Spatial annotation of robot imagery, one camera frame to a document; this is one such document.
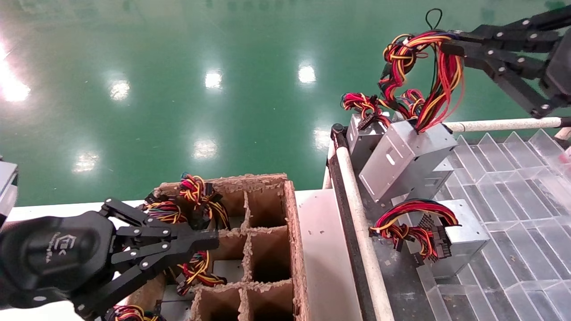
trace cardboard box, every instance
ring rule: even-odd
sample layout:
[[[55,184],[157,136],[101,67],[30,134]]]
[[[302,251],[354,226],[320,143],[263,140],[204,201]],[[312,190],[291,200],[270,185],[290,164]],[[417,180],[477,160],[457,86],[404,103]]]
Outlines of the cardboard box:
[[[220,230],[213,266],[234,268],[227,285],[194,287],[190,320],[309,321],[303,249],[293,183],[285,174],[209,180],[222,194],[231,230]],[[178,194],[179,183],[163,183],[155,195]],[[149,281],[129,297],[145,309],[162,299],[164,281]]]

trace green epoxy floor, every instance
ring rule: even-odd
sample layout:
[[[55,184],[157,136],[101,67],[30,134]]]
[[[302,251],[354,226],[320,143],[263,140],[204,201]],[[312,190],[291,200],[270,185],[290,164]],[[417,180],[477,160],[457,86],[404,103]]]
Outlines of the green epoxy floor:
[[[183,171],[286,172],[319,188],[348,91],[375,93],[382,50],[428,27],[471,30],[553,1],[0,2],[0,154],[20,206],[140,199]],[[426,90],[427,61],[409,76]],[[525,117],[482,72],[449,120]]]

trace black wire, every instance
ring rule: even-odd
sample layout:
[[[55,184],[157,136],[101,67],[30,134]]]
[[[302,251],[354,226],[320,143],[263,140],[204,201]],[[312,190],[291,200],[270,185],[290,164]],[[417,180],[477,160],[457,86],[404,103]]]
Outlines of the black wire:
[[[436,21],[436,25],[434,27],[432,26],[430,21],[428,21],[428,15],[433,11],[440,13],[440,16],[438,17],[438,21]],[[424,20],[427,22],[428,27],[431,30],[434,30],[434,29],[438,28],[438,25],[440,24],[440,21],[442,20],[442,16],[443,16],[442,9],[432,8],[432,9],[428,10],[427,13],[424,15]],[[436,79],[436,66],[438,64],[437,57],[436,57],[436,49],[434,47],[433,47],[433,49],[434,49],[434,69],[432,71],[432,87],[434,87],[434,80]]]
[[[436,25],[434,27],[431,25],[430,21],[428,21],[428,15],[433,11],[437,11],[438,13],[440,13],[440,16],[438,17],[438,21],[436,22]],[[442,15],[443,15],[442,9],[432,8],[432,9],[427,11],[426,15],[424,16],[424,20],[427,22],[428,27],[430,27],[431,30],[434,30],[434,29],[438,28],[438,25],[440,24],[440,21],[442,20]]]

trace silver metal casing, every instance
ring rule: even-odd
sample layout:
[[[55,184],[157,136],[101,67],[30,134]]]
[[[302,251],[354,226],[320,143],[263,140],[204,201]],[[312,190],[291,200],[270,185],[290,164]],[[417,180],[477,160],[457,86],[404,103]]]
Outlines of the silver metal casing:
[[[408,194],[456,147],[442,125],[418,134],[408,121],[393,123],[359,173],[371,198],[378,202]]]
[[[355,170],[365,166],[367,159],[369,159],[386,131],[385,127],[379,122],[374,122],[366,129],[359,130],[357,126],[361,120],[360,114],[352,114],[349,127],[347,128],[349,154],[351,155],[351,164]]]
[[[452,256],[439,259],[436,262],[425,261],[425,264],[430,266],[435,279],[449,278],[458,274],[472,260],[474,255],[480,252],[490,241],[490,236],[478,222],[465,200],[444,200],[440,204],[448,207],[456,215],[460,226],[444,228],[451,243],[450,252]],[[409,218],[412,225],[417,226],[423,215],[421,212],[410,213]],[[436,226],[442,225],[437,216],[431,216]],[[414,249],[415,245],[409,242],[411,252],[417,251]]]

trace cardboard compartment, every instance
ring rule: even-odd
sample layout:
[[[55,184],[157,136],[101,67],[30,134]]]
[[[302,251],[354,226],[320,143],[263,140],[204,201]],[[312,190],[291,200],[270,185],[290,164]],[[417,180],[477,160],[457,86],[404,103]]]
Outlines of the cardboard compartment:
[[[293,321],[293,286],[290,280],[268,288],[247,291],[252,321]]]
[[[195,304],[195,320],[237,321],[240,314],[239,290],[235,287],[203,289],[196,294]]]
[[[222,204],[228,211],[231,228],[239,228],[246,218],[246,207],[244,206],[244,191],[221,192]]]
[[[250,227],[277,227],[286,225],[283,188],[249,192]]]
[[[288,230],[286,226],[250,233],[251,269],[254,282],[277,282],[291,278]]]
[[[228,283],[240,282],[244,278],[244,244],[246,235],[239,230],[220,231],[220,246],[211,251],[211,271],[215,275],[223,276]]]

